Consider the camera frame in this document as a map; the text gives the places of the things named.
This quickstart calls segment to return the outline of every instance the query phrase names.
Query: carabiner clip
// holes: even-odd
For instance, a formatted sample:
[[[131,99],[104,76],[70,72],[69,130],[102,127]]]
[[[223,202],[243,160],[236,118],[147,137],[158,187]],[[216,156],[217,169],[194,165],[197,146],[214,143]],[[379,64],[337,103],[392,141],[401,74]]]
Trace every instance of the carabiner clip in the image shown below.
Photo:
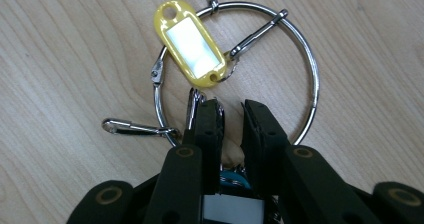
[[[288,11],[286,9],[283,9],[279,13],[277,13],[274,18],[272,18],[271,21],[269,21],[267,24],[263,25],[261,28],[259,28],[257,31],[246,37],[243,41],[241,41],[237,46],[235,46],[230,51],[227,51],[224,53],[224,57],[227,60],[227,63],[231,63],[233,65],[233,68],[231,71],[227,74],[226,77],[218,80],[217,82],[223,82],[230,78],[230,76],[234,73],[236,70],[237,64],[239,62],[240,56],[245,53],[247,50],[249,50],[262,36],[264,36],[269,30],[271,30],[274,26],[278,24],[281,19],[284,19],[288,15]]]
[[[102,127],[105,131],[112,134],[139,136],[164,136],[171,134],[175,137],[179,136],[178,130],[172,127],[151,127],[115,118],[104,119],[102,121]]]

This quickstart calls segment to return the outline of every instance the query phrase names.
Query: wooden table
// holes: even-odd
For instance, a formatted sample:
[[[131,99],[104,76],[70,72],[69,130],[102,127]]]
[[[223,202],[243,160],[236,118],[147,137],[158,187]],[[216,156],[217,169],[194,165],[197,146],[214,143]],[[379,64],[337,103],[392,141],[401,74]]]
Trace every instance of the wooden table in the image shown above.
[[[164,1],[0,0],[1,223],[64,223],[93,186],[136,186],[160,171],[166,139],[111,135],[100,123],[158,125],[150,70],[162,43],[152,17]],[[240,1],[287,8],[313,48],[322,85],[302,144],[367,192],[389,180],[424,191],[424,1]],[[229,11],[205,24],[228,50],[268,20]],[[243,162],[240,102],[268,105],[293,138],[309,107],[308,75],[302,53],[275,29],[233,77],[205,90],[225,106],[226,165]],[[183,129],[190,85],[171,58],[165,79],[167,117]]]

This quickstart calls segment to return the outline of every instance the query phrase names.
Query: key tag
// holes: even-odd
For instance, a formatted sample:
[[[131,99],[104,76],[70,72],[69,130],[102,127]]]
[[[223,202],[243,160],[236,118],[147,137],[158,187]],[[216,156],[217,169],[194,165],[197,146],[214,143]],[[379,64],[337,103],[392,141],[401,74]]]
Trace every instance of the key tag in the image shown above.
[[[185,1],[168,1],[154,16],[157,34],[190,83],[212,87],[224,78],[226,59],[196,11]]]

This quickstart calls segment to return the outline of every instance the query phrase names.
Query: blue component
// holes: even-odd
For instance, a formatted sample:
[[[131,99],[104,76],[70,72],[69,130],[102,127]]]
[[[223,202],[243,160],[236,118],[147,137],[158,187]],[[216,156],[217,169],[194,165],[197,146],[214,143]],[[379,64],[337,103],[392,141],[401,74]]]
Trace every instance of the blue component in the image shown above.
[[[248,190],[252,189],[244,176],[233,171],[222,171],[220,181],[222,186],[240,187]]]

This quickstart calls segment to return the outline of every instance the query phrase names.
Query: white label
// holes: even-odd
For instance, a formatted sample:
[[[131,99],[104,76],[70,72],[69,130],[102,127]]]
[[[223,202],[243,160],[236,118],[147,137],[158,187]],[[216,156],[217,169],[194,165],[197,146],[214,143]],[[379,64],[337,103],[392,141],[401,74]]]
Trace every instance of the white label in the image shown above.
[[[191,18],[185,18],[166,34],[196,78],[206,75],[220,64]]]
[[[205,195],[203,217],[206,220],[232,224],[262,224],[264,201],[238,196]]]

